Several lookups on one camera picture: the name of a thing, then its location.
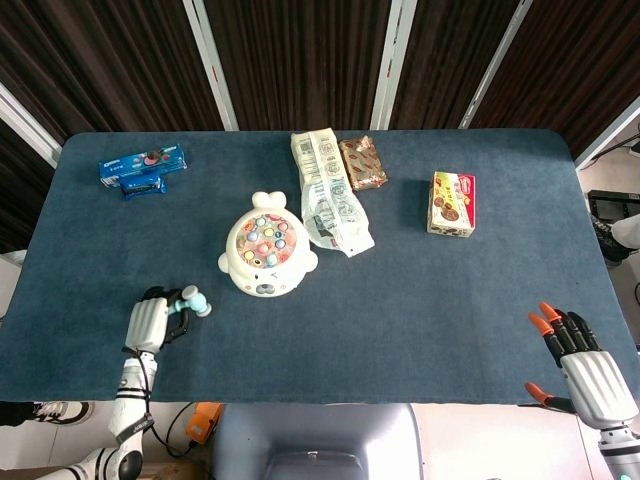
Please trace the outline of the white orange-tipped right robot hand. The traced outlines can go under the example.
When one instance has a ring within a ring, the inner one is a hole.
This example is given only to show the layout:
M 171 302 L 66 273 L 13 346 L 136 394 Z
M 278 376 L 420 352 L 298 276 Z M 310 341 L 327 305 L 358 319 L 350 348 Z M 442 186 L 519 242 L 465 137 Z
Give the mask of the white orange-tipped right robot hand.
M 525 389 L 544 408 L 577 415 L 587 426 L 623 427 L 639 415 L 639 407 L 612 355 L 603 349 L 586 320 L 541 302 L 529 321 L 543 339 L 565 380 L 569 396 L 561 398 L 527 382 Z

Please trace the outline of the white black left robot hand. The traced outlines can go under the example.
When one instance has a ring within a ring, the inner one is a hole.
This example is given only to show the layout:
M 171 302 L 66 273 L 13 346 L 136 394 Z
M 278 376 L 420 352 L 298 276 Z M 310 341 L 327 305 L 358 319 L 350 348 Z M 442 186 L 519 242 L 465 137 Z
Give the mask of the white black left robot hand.
M 190 314 L 183 305 L 180 289 L 150 288 L 130 315 L 123 350 L 157 354 L 165 345 L 186 334 Z

